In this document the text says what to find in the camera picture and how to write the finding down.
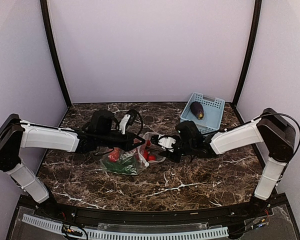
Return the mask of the clear zip top bag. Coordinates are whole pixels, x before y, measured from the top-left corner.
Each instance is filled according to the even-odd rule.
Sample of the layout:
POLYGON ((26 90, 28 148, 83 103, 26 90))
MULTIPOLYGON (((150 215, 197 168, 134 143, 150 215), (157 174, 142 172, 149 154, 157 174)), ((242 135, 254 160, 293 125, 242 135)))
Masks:
POLYGON ((114 148, 102 157, 100 168, 114 174, 138 175, 148 167, 164 162, 166 158, 159 155, 162 149, 151 143, 151 137, 156 134, 146 132, 142 137, 145 144, 131 151, 114 148))

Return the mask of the purple fake eggplant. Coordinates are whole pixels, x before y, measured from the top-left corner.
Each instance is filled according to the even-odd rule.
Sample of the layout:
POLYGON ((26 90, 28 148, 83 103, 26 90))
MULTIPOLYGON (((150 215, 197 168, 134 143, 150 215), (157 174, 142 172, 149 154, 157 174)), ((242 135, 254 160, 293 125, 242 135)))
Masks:
POLYGON ((190 111, 198 120, 204 118, 204 108, 200 102, 193 101, 190 105, 190 111))

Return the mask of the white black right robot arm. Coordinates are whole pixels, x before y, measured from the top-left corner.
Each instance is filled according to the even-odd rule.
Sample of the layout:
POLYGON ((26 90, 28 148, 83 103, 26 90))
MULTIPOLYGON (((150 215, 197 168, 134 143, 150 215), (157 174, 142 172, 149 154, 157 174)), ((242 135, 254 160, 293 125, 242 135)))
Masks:
POLYGON ((178 163, 182 156, 212 159, 245 146, 264 144, 268 160, 254 190, 253 200, 245 205, 245 213, 256 217, 265 201, 281 181, 290 161, 300 148, 300 125, 291 116, 266 108, 262 114, 230 130, 201 133, 190 120, 179 123, 177 135, 153 135, 150 142, 162 148, 161 156, 178 163))

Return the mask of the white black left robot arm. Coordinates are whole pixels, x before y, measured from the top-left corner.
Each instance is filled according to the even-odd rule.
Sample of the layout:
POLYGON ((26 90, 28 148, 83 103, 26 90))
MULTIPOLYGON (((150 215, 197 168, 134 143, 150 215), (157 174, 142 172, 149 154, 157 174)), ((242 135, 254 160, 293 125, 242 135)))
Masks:
POLYGON ((57 218, 60 206, 53 201, 48 188, 35 176, 20 158, 21 148, 61 150, 86 154, 99 147, 132 151, 146 141, 140 133, 129 132, 141 115, 129 110, 121 120, 109 110, 97 110, 82 128, 53 127, 31 123, 11 114, 0 127, 0 171, 8 174, 32 199, 41 204, 41 210, 50 218, 57 218))

